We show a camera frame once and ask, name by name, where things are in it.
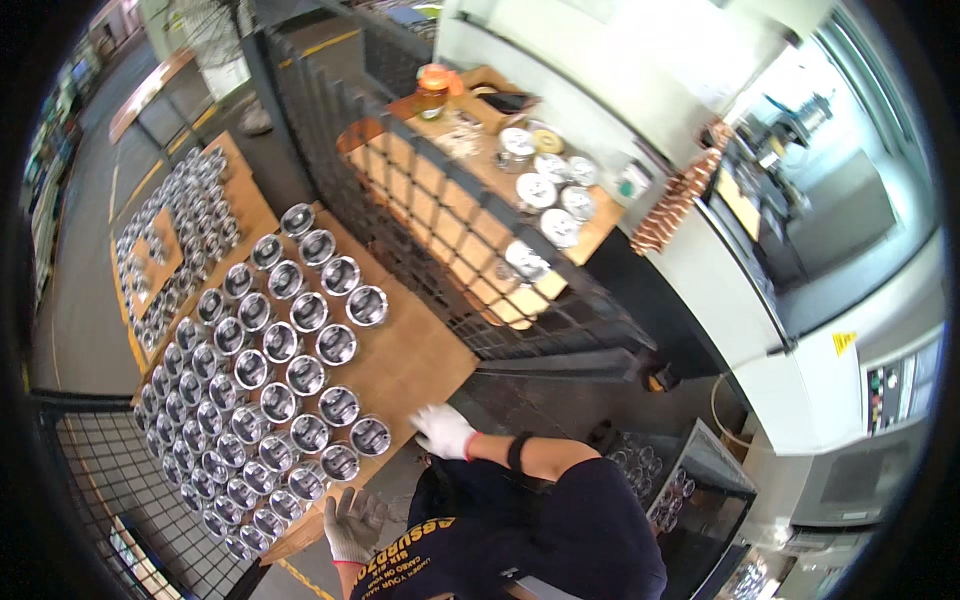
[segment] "hand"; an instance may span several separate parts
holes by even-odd
[[[366,490],[354,499],[354,492],[354,488],[344,490],[339,507],[332,497],[326,499],[324,531],[334,563],[368,563],[383,530],[387,505]]]
[[[464,416],[449,404],[431,404],[410,418],[417,427],[417,444],[440,458],[469,460],[467,446],[480,435]]]

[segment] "gray floor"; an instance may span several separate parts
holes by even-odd
[[[352,23],[334,19],[289,34],[298,50],[306,50],[354,29]],[[371,96],[378,92],[366,80],[360,62],[360,36],[312,54],[337,78],[362,87]],[[36,356],[30,377],[35,386],[91,393],[130,394],[139,380],[121,322],[108,257],[109,237],[130,219],[165,174],[130,199],[134,188],[158,159],[156,151],[138,132],[108,143],[109,119],[131,91],[156,66],[149,44],[142,37],[122,49],[124,57],[110,69],[96,97],[81,119],[84,139],[67,190],[60,234],[58,263],[37,318]],[[170,86],[178,108],[198,116],[205,109],[205,88],[196,69],[185,69]],[[254,177],[275,213],[290,205],[311,202],[296,163],[273,133],[247,138],[236,129],[243,105],[225,108],[204,128],[210,137],[228,129],[250,163]],[[144,120],[157,133],[172,136],[172,112],[157,106],[147,109]],[[113,174],[116,171],[114,187]],[[637,430],[680,434],[693,418],[712,426],[708,405],[711,381],[686,381],[669,394],[653,395],[637,384],[571,383],[519,378],[473,376],[451,399],[481,431],[516,433],[531,430],[539,435],[583,439],[601,419]],[[726,387],[718,397],[720,419],[737,427],[745,411]],[[390,505],[384,540],[405,528],[410,499],[423,465],[419,448],[410,442],[371,480],[368,489]],[[329,560],[325,541],[289,559],[290,565],[313,584],[339,598],[339,582]],[[253,596],[316,598],[284,568],[272,568]]]

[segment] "navy t-shirt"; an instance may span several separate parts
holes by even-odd
[[[357,574],[351,600],[503,598],[530,575],[580,598],[660,598],[666,570],[622,471],[597,458],[570,468],[530,527],[469,516],[433,518]]]

